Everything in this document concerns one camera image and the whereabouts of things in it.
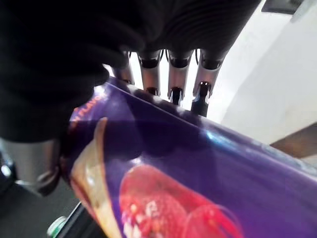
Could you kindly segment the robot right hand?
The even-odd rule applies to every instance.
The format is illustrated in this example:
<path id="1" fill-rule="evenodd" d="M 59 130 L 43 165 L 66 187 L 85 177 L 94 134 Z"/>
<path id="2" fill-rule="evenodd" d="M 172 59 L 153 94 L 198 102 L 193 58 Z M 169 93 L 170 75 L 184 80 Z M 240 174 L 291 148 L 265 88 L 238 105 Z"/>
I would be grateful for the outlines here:
<path id="1" fill-rule="evenodd" d="M 15 182 L 37 195 L 59 179 L 60 138 L 128 52 L 144 68 L 160 51 L 180 66 L 201 49 L 224 59 L 257 0 L 3 0 L 0 3 L 0 152 Z"/>

